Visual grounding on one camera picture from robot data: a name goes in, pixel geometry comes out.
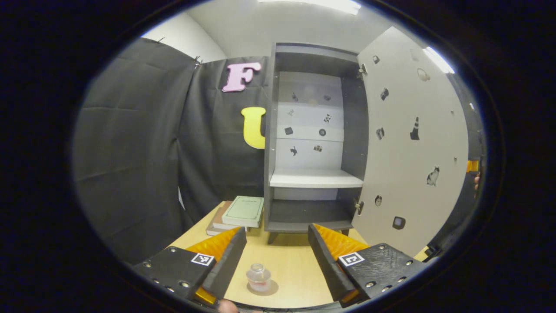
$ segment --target open cabinet door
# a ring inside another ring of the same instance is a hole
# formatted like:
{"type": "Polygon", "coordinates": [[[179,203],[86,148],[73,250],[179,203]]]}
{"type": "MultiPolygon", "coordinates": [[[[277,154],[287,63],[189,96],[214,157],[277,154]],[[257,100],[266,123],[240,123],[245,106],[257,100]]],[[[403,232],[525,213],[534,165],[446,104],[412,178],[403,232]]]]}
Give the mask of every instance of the open cabinet door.
{"type": "Polygon", "coordinates": [[[463,109],[447,78],[452,74],[394,27],[358,61],[368,72],[369,153],[364,206],[352,225],[369,245],[384,242],[415,256],[446,222],[463,185],[463,109]]]}

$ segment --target table surface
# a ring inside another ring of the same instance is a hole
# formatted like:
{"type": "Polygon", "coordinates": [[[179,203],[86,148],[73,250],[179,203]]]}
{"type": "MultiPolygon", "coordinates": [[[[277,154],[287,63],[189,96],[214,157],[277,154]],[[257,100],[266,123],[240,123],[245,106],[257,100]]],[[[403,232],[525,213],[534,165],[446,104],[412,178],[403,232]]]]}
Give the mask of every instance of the table surface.
{"type": "MultiPolygon", "coordinates": [[[[206,227],[223,204],[220,203],[171,246],[185,249],[210,238],[206,227]]],[[[272,244],[267,244],[269,232],[264,231],[264,221],[261,221],[261,226],[251,228],[246,236],[247,244],[224,298],[252,306],[280,309],[333,302],[306,233],[281,233],[272,244]],[[246,272],[253,263],[261,263],[271,272],[271,279],[276,283],[273,284],[272,294],[257,295],[249,290],[246,272]]],[[[349,237],[366,243],[355,229],[350,230],[349,237]]],[[[426,247],[415,258],[420,261],[426,258],[425,250],[426,247]]]]}

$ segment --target pink letter f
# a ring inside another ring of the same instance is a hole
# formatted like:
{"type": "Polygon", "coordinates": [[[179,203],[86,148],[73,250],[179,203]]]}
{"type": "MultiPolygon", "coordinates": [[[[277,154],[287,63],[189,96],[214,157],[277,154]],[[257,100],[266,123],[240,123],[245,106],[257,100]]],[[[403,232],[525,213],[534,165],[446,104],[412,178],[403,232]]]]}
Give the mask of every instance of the pink letter f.
{"type": "Polygon", "coordinates": [[[245,82],[250,82],[253,79],[253,70],[260,70],[261,64],[259,62],[230,64],[228,65],[228,69],[230,69],[228,83],[222,88],[222,91],[242,91],[245,89],[245,85],[241,83],[241,79],[244,79],[245,82]]]}

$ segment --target cabinet shelf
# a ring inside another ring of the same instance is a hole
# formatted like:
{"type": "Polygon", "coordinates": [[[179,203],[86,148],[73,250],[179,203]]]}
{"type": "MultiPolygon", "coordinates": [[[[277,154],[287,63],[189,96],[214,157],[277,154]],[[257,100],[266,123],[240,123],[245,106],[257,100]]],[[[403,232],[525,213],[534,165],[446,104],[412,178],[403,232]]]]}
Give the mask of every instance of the cabinet shelf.
{"type": "Polygon", "coordinates": [[[307,232],[309,223],[330,229],[349,229],[353,212],[338,200],[274,200],[268,231],[307,232]]]}
{"type": "Polygon", "coordinates": [[[277,168],[271,187],[283,188],[360,188],[363,181],[343,170],[277,168]]]}

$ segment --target black fabric backdrop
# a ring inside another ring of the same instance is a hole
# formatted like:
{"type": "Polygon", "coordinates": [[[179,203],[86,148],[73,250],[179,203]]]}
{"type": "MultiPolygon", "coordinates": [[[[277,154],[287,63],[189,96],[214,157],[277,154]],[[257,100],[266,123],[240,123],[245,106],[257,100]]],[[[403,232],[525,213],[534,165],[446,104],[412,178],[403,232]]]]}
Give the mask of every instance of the black fabric backdrop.
{"type": "MultiPolygon", "coordinates": [[[[194,222],[224,200],[237,195],[263,197],[263,149],[249,146],[243,136],[245,107],[268,110],[266,56],[232,58],[199,66],[185,100],[179,138],[179,184],[182,200],[194,222]],[[223,92],[229,64],[261,64],[242,91],[223,92]]],[[[265,116],[261,123],[264,135],[265,116]]]]}
{"type": "Polygon", "coordinates": [[[195,61],[140,38],[90,84],[73,138],[82,208],[113,252],[135,264],[193,221],[178,202],[177,131],[195,61]]]}

